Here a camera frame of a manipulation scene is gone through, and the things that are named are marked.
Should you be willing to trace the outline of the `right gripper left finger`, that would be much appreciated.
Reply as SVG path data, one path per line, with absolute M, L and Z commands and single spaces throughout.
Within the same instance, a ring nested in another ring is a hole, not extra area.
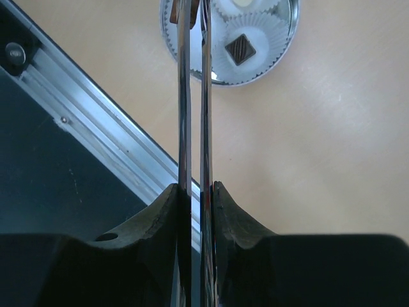
M 169 306 L 178 187 L 91 242 L 1 236 L 2 306 Z

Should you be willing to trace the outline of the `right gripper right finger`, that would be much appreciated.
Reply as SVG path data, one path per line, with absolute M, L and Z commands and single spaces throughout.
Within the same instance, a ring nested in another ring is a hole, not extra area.
M 278 235 L 213 186 L 223 306 L 407 306 L 408 245 L 385 234 Z

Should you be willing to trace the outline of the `dark square chocolate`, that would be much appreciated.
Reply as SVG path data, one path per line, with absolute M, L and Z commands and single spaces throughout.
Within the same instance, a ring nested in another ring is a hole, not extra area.
M 225 46 L 225 50 L 228 52 L 236 66 L 242 65 L 256 54 L 255 48 L 245 34 L 241 34 L 232 42 L 229 42 Z

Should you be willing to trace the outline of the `silver metal tongs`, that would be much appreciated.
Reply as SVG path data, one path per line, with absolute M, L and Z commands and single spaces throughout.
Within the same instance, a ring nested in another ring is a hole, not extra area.
M 178 186 L 181 192 L 181 232 L 178 252 L 191 243 L 199 264 L 178 258 L 182 306 L 218 306 L 217 265 L 213 229 L 212 57 L 211 33 L 202 45 L 190 47 L 190 1 L 180 1 L 178 23 L 172 24 L 178 65 Z

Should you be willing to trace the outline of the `striped brown bar chocolate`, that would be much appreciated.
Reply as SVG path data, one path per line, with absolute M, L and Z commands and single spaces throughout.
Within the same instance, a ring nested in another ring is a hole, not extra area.
M 190 1 L 190 29 L 192 29 L 196 24 L 197 11 L 199 9 L 200 0 L 191 0 Z M 171 14 L 169 21 L 172 24 L 178 23 L 178 11 L 180 8 L 180 0 L 173 0 L 171 7 Z

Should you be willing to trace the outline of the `white oval chocolate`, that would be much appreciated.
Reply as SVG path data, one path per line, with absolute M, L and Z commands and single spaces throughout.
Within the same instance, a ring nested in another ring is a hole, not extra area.
M 253 0 L 233 0 L 233 2 L 239 8 L 247 8 L 252 4 Z

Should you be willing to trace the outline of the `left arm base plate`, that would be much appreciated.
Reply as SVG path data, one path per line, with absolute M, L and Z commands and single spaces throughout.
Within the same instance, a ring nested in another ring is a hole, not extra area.
M 1 17 L 1 67 L 19 76 L 33 60 L 41 43 L 19 22 Z

